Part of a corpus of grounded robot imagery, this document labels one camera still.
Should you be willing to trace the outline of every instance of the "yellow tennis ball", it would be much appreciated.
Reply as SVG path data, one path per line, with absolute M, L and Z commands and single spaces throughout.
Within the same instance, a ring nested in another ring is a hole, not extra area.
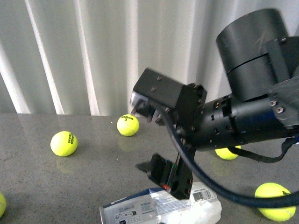
M 289 195 L 290 191 L 277 183 L 264 183 L 256 189 L 255 197 L 277 197 Z M 283 222 L 289 220 L 296 211 L 296 207 L 278 209 L 258 208 L 268 219 Z
M 216 149 L 215 152 L 224 160 L 233 160 L 238 157 L 238 155 L 231 153 L 228 148 Z
M 6 208 L 6 200 L 3 194 L 0 192 L 0 217 L 3 215 Z
M 139 129 L 139 121 L 131 114 L 123 115 L 117 121 L 117 129 L 124 136 L 132 136 Z
M 56 155 L 68 156 L 76 151 L 78 139 L 73 133 L 62 131 L 53 136 L 50 146 Z

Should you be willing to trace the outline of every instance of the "white curtain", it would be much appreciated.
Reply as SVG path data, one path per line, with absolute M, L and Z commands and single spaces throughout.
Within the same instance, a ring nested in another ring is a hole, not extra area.
M 121 115 L 146 67 L 230 93 L 215 43 L 236 18 L 298 0 L 1 0 L 0 112 Z

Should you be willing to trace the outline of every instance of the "black hose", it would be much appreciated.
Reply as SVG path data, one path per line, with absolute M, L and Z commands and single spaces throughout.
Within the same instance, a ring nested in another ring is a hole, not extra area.
M 165 112 L 163 107 L 156 103 L 150 102 L 152 107 L 157 109 L 160 112 L 160 115 L 167 127 L 168 133 L 171 137 L 172 142 L 177 148 L 181 158 L 184 160 L 188 168 L 209 188 L 215 191 L 217 194 L 239 204 L 247 205 L 249 207 L 256 208 L 283 208 L 299 205 L 299 191 L 296 191 L 293 194 L 272 197 L 272 198 L 255 198 L 246 195 L 239 195 L 234 193 L 215 181 L 213 181 L 197 164 L 194 162 L 193 158 L 190 156 L 189 152 L 185 149 L 183 143 L 181 142 L 180 137 L 176 133 L 176 130 L 173 127 L 173 122 L 169 115 Z

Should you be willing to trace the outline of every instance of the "barcode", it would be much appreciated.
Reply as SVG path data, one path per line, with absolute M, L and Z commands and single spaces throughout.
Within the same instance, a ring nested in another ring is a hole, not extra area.
M 209 190 L 204 190 L 193 194 L 193 198 L 196 202 L 206 201 L 209 200 L 211 197 L 212 196 Z

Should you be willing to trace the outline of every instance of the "table surface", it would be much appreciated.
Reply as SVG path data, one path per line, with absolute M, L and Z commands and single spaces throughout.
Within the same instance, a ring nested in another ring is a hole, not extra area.
M 165 127 L 146 123 L 132 137 L 121 136 L 117 117 L 0 114 L 0 191 L 7 200 L 1 224 L 100 224 L 99 206 L 155 187 L 135 164 L 159 152 L 175 160 L 177 152 Z M 54 134 L 68 130 L 79 141 L 76 152 L 59 157 L 50 149 Z M 244 149 L 269 156 L 280 153 L 282 140 L 248 144 Z M 227 188 L 254 195 L 265 182 L 298 190 L 297 146 L 276 164 L 238 157 L 220 159 L 214 151 L 197 152 L 196 161 Z M 218 196 L 218 224 L 270 224 L 257 209 Z M 286 224 L 299 223 L 299 212 Z

